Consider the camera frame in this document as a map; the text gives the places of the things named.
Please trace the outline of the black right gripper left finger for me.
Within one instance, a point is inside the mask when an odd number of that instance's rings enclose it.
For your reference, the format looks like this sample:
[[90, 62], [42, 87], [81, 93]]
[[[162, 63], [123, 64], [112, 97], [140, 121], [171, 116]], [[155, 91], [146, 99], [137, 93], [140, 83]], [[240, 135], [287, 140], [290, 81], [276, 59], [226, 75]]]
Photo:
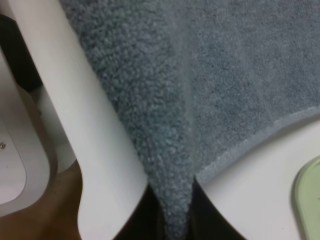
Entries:
[[150, 186], [115, 240], [164, 240], [164, 222], [158, 199]]

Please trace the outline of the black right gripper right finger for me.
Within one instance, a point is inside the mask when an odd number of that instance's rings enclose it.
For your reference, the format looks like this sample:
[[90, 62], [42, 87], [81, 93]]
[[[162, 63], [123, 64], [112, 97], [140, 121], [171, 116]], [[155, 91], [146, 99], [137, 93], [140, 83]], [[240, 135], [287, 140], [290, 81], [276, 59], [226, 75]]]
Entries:
[[188, 240], [243, 240], [244, 237], [212, 204], [194, 179], [189, 209]]

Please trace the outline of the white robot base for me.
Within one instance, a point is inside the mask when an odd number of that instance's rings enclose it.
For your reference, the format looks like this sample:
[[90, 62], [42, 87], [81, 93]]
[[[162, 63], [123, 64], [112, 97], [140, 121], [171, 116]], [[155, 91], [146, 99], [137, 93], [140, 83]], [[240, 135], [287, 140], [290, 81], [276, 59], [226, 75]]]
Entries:
[[7, 0], [0, 3], [0, 214], [36, 203], [76, 156]]

